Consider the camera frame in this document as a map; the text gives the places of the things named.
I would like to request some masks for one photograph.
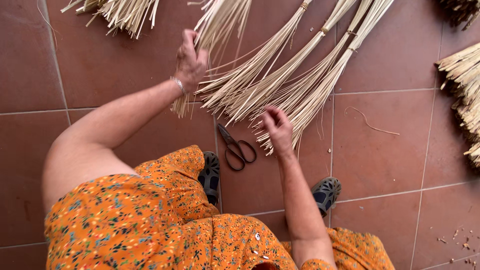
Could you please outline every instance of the hand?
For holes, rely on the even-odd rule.
[[[189,29],[183,31],[183,44],[177,51],[177,77],[185,90],[193,93],[197,90],[197,85],[205,75],[208,63],[208,51],[201,49],[197,53],[193,41],[197,37],[197,32]]]
[[[262,114],[260,127],[270,134],[270,140],[279,157],[294,155],[292,149],[292,124],[277,107],[267,106]]]

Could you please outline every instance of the straw broom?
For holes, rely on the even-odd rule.
[[[198,32],[195,40],[197,51],[211,51],[213,48],[224,50],[236,25],[239,25],[237,37],[240,38],[245,30],[251,4],[252,0],[209,0],[202,8],[206,10],[205,14],[194,28]],[[190,95],[187,94],[173,102],[171,110],[177,113],[179,118],[183,118],[188,110],[189,98]]]
[[[335,46],[332,52],[330,52],[316,66],[310,69],[310,71],[307,71],[304,74],[301,74],[298,77],[289,80],[288,82],[295,81],[296,79],[301,78],[292,85],[280,89],[276,93],[274,93],[268,104],[278,107],[286,114],[292,113],[293,110],[298,106],[299,102],[303,99],[303,97],[308,96],[313,89],[316,89],[319,86],[323,77],[327,74],[327,72],[330,71],[330,69],[335,64],[338,54],[342,50],[350,35],[356,35],[355,33],[353,33],[353,30],[357,27],[358,23],[367,12],[372,1],[373,0],[361,1],[357,13],[353,17],[353,20],[350,23],[347,32],[343,35],[343,37],[340,39],[339,43]],[[252,116],[250,116],[250,121],[254,121],[263,112],[263,108],[259,108],[254,111]]]
[[[343,73],[348,60],[356,51],[362,41],[370,33],[376,23],[387,11],[394,0],[374,0],[367,16],[365,17],[357,35],[350,43],[348,49],[344,52],[331,71],[322,79],[318,87],[310,93],[303,101],[295,107],[292,113],[288,114],[288,119],[293,125],[292,147],[295,147],[301,138],[303,130],[312,121],[319,110],[324,106],[328,95],[333,90],[338,78]],[[267,155],[273,153],[273,145],[269,134],[265,133],[257,138],[265,150],[269,150]]]
[[[480,14],[480,0],[440,0],[450,18],[451,26],[459,26],[468,22],[462,31],[467,30]]]
[[[101,15],[109,21],[108,27],[110,30],[107,32],[107,35],[111,32],[115,35],[119,29],[125,29],[130,34],[130,38],[135,37],[138,39],[150,7],[152,7],[149,16],[149,20],[152,21],[151,28],[155,26],[155,16],[159,0],[77,0],[70,2],[61,12],[63,13],[69,10],[82,1],[84,1],[84,5],[76,9],[76,14],[97,8],[97,12],[86,26],[89,26],[98,15]]]
[[[292,75],[320,40],[322,40],[325,34],[340,20],[355,1],[356,0],[339,0],[325,25],[292,59],[268,75],[265,79],[242,90],[240,94],[233,97],[225,97],[226,103],[228,104],[225,112],[231,117],[227,125],[232,121],[242,120],[251,112],[266,105],[275,91]]]
[[[210,92],[220,88],[215,93],[212,93],[203,99],[203,101],[206,102],[202,107],[213,108],[213,112],[217,113],[224,106],[222,102],[224,97],[231,97],[240,89],[249,87],[257,78],[260,71],[276,55],[274,61],[264,75],[264,77],[267,76],[288,43],[288,40],[291,40],[295,34],[298,23],[305,11],[307,11],[308,5],[311,1],[312,0],[304,0],[293,17],[273,37],[271,37],[251,59],[247,60],[236,69],[227,72],[221,78],[202,82],[202,84],[209,83],[209,85],[199,90],[197,94]]]
[[[480,168],[480,43],[435,64],[439,71],[448,72],[440,89],[448,88],[458,98],[452,108],[472,144],[464,155],[473,167]]]

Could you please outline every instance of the scissors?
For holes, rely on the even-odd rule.
[[[227,160],[228,165],[232,169],[234,169],[236,171],[241,171],[241,170],[243,170],[243,168],[245,168],[245,163],[252,163],[257,159],[257,152],[255,151],[255,148],[253,148],[253,146],[251,146],[249,143],[247,143],[246,141],[243,141],[243,140],[240,140],[240,141],[234,140],[232,138],[232,136],[230,135],[230,133],[228,133],[227,129],[222,124],[218,124],[218,130],[220,130],[220,133],[222,134],[223,139],[227,143],[227,149],[225,149],[225,159]],[[245,157],[245,155],[243,154],[243,150],[240,147],[240,143],[245,144],[246,146],[248,146],[253,151],[253,153],[255,154],[255,157],[252,160],[248,160]],[[231,145],[236,145],[238,147],[238,149],[240,150],[240,155],[237,154],[235,151],[233,151],[233,149],[231,148]],[[230,164],[230,161],[228,160],[228,157],[227,157],[227,152],[228,151],[235,158],[237,158],[238,160],[240,160],[242,162],[242,166],[240,168],[235,168],[235,167],[233,167],[232,164]]]

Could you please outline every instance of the tiled floor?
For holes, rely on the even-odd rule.
[[[240,55],[275,33],[300,2],[253,1]],[[276,67],[318,31],[335,2],[312,2],[291,50]],[[61,13],[67,3],[0,3],[5,26],[0,30],[0,260],[9,269],[44,268],[41,172],[53,140],[95,107],[167,79],[175,68],[180,31],[201,15],[186,0],[160,1],[155,28],[144,28],[139,40],[131,40],[124,33],[105,36],[102,19],[86,28],[90,15]],[[58,31],[56,43],[39,10]],[[353,14],[347,13],[296,74],[334,47]],[[342,182],[325,223],[379,236],[397,269],[472,269],[465,259],[480,263],[479,177],[462,155],[468,145],[450,109],[454,100],[438,89],[444,75],[433,66],[480,42],[480,21],[460,32],[443,23],[442,15],[435,1],[396,0],[349,61],[298,149],[310,185],[329,175]],[[235,43],[224,61],[234,57]],[[192,144],[216,151],[222,162],[221,210],[255,216],[287,240],[275,156],[265,157],[248,124],[237,123],[228,128],[233,137],[255,145],[259,157],[241,172],[229,169],[215,127],[225,120],[199,105],[192,119],[179,120],[165,110],[116,153],[134,166]],[[400,135],[369,128],[361,114],[346,110],[350,106],[365,113],[372,126]],[[462,250],[466,237],[470,250]]]

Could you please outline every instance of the woman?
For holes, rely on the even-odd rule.
[[[135,169],[115,156],[112,149],[196,89],[208,60],[207,51],[195,53],[196,35],[183,32],[171,80],[94,110],[53,143],[43,176],[47,269],[392,269],[377,237],[325,227],[339,182],[323,180],[312,196],[291,148],[292,126],[276,108],[266,108],[263,128],[280,165],[291,244],[255,218],[219,215],[217,181],[205,180],[197,146]]]

